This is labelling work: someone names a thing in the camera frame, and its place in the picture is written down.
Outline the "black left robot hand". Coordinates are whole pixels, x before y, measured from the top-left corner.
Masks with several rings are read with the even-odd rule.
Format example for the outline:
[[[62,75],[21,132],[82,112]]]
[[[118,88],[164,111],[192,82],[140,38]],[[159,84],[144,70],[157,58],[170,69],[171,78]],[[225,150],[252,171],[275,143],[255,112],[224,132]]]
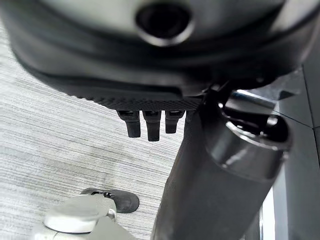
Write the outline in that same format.
[[[154,240],[239,240],[287,159],[292,134],[272,113],[227,107],[306,59],[317,0],[3,0],[13,54],[44,84],[117,111],[128,135],[184,137]]]

